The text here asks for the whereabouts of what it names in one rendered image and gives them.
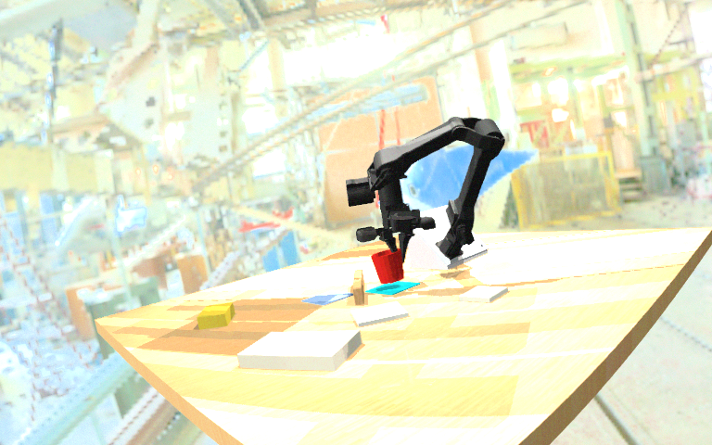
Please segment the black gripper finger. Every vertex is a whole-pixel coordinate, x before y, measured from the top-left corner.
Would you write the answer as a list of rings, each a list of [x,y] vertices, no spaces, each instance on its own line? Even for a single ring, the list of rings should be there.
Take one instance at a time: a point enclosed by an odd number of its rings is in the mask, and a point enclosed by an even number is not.
[[[410,234],[410,235],[399,235],[399,243],[400,243],[400,249],[401,249],[401,255],[402,255],[402,261],[403,264],[405,263],[406,260],[406,254],[407,254],[407,249],[410,243],[410,240],[412,239],[415,234]]]
[[[389,239],[382,239],[379,237],[379,240],[385,242],[388,245],[388,247],[392,253],[398,251],[398,248],[396,245],[396,237],[389,238]]]

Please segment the red cup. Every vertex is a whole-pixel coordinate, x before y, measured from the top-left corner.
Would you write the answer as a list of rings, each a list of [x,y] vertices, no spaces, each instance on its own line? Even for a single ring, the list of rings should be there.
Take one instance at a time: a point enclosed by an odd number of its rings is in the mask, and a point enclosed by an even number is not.
[[[392,253],[389,250],[378,252],[371,256],[381,284],[393,284],[404,278],[404,268],[401,249]]]

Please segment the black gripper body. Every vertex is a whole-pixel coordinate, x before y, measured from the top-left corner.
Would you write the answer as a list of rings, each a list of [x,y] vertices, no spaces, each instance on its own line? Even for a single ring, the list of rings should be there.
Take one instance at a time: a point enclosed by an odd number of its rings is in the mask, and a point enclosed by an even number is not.
[[[383,201],[379,202],[380,203],[380,209],[381,209],[381,214],[382,214],[382,220],[383,220],[383,226],[382,228],[374,228],[372,226],[369,227],[364,227],[364,228],[359,228],[356,231],[356,237],[359,242],[368,242],[368,241],[373,241],[376,239],[377,236],[380,236],[382,239],[389,239],[393,238],[393,233],[398,233],[398,232],[393,232],[390,223],[388,223],[388,211],[389,210],[396,210],[398,208],[403,208],[403,198],[401,199],[396,199],[396,200],[391,200],[391,201]],[[392,204],[391,206],[389,206]],[[420,224],[414,224],[413,229],[418,229],[421,228],[424,231],[425,230],[430,230],[430,229],[435,229],[436,228],[436,222],[434,218],[429,217],[429,216],[424,216],[421,217],[421,223]],[[400,231],[401,235],[410,235],[413,234],[413,231]]]

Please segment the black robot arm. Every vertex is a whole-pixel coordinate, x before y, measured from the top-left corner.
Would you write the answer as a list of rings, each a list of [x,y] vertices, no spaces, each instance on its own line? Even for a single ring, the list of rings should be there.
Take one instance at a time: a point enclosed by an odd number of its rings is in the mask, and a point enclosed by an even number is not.
[[[493,119],[452,117],[408,143],[378,150],[367,169],[368,177],[346,180],[349,207],[374,203],[376,190],[379,202],[403,198],[401,179],[407,178],[405,173],[409,168],[416,161],[455,141],[463,141],[473,146],[473,157],[459,197],[455,200],[449,199],[445,209],[450,228],[444,239],[435,245],[450,260],[463,254],[462,246],[471,245],[475,241],[472,232],[474,206],[488,167],[500,154],[505,143],[505,138]],[[403,208],[388,211],[388,223],[393,232],[410,232],[414,224],[421,223],[420,210],[411,210],[410,204],[404,203]]]

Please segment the yellow rectangular block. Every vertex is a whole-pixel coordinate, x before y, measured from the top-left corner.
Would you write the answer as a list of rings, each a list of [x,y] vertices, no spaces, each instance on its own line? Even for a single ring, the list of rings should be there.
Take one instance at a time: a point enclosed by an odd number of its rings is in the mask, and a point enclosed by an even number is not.
[[[206,306],[201,314],[197,316],[199,330],[225,327],[231,323],[234,315],[235,307],[233,302]]]

